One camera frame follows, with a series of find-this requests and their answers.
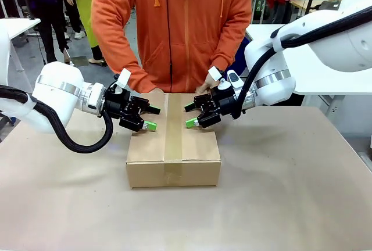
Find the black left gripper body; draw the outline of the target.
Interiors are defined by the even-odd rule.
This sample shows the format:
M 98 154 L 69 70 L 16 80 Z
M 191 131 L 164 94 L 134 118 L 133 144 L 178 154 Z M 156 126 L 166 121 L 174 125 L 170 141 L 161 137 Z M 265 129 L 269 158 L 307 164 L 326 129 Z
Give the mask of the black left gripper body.
M 111 118 L 119 120 L 119 126 L 135 132 L 146 129 L 140 114 L 149 107 L 147 99 L 131 96 L 130 91 L 117 84 L 110 85 L 104 98 L 104 110 Z

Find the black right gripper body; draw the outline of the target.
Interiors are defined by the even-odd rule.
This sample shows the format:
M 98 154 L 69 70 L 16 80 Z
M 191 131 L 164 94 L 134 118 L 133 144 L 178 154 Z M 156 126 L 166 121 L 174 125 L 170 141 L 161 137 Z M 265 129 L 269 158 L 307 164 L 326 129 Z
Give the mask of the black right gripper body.
M 235 104 L 233 87 L 222 90 L 215 87 L 208 94 L 196 96 L 194 105 L 196 109 L 201 110 L 201 113 L 193 120 L 194 126 L 207 128 L 221 122 L 221 116 L 230 114 Z

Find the person's left hand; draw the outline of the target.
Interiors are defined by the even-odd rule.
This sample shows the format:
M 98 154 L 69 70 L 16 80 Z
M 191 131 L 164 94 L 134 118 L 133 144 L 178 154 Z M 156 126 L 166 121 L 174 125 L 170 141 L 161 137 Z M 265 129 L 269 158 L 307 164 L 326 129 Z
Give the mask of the person's left hand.
M 212 88 L 218 86 L 220 83 L 219 80 L 215 81 L 213 79 L 213 77 L 208 73 L 205 80 L 204 80 L 204 83 L 197 87 L 196 90 L 195 90 L 195 93 L 196 94 L 204 94 L 204 93 L 207 93 L 208 91 L 210 91 Z

